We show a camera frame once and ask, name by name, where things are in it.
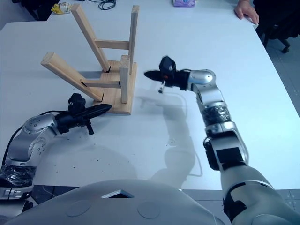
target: human hand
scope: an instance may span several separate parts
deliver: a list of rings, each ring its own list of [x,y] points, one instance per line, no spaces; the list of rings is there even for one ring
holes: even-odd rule
[[[234,11],[240,19],[242,19],[244,15],[247,15],[252,19],[254,24],[258,24],[259,22],[259,16],[255,9],[250,5],[249,0],[240,0]]]

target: tissue box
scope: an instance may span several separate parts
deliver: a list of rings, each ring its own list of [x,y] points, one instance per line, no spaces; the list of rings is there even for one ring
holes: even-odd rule
[[[173,0],[175,7],[194,7],[196,0]]]

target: yellow object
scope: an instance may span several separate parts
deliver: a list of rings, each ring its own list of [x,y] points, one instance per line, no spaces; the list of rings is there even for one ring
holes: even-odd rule
[[[72,5],[70,3],[67,3],[67,2],[54,4],[51,11],[56,13],[56,14],[68,14],[68,13],[70,13],[71,6]]]

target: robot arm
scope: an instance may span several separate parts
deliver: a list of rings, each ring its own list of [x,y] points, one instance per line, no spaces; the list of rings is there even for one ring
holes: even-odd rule
[[[48,143],[57,135],[77,126],[94,134],[90,119],[107,112],[111,105],[85,108],[85,99],[73,94],[68,111],[57,115],[43,114],[27,120],[20,134],[8,144],[0,169],[0,201],[30,197],[32,180]]]
[[[145,76],[164,87],[193,91],[205,124],[203,144],[210,167],[221,173],[224,213],[234,225],[296,225],[300,215],[292,210],[256,169],[248,166],[247,148],[231,120],[226,102],[210,70],[176,70],[175,62],[164,57],[160,71]]]

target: white table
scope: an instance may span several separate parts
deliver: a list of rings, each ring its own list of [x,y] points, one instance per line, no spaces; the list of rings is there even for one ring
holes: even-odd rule
[[[195,7],[180,8],[173,6],[173,0],[117,0],[113,9],[103,11],[98,8],[98,3],[90,1],[60,0],[70,4],[81,4],[89,20],[106,21],[117,17],[130,21],[130,12],[133,5],[140,6],[139,20],[163,21],[166,18],[181,18],[182,20],[198,21],[202,23],[236,23],[237,17],[234,8],[237,0],[197,0]],[[48,21],[69,21],[68,15],[52,13]],[[251,24],[246,18],[241,21]]]
[[[250,165],[274,188],[300,188],[300,120],[252,26],[239,20],[234,24],[191,20],[187,25],[179,17],[167,17],[162,23],[147,19],[143,10],[132,115],[92,119],[93,136],[86,128],[74,128],[56,137],[34,183],[82,186],[132,178],[183,189],[220,189],[219,172],[210,169],[202,145],[204,124],[194,93],[174,88],[161,95],[158,83],[143,76],[145,70],[158,68],[168,54],[178,69],[208,68],[217,74],[217,84],[250,152]],[[93,20],[91,25],[101,39],[129,37],[127,14],[103,23]],[[69,97],[79,92],[40,65],[46,52],[57,53],[88,78],[98,78],[101,67],[72,18],[9,23],[0,34],[3,156],[12,133],[28,118],[66,110]],[[105,53],[108,59],[119,60],[126,51],[106,49]],[[92,100],[82,96],[90,106]]]

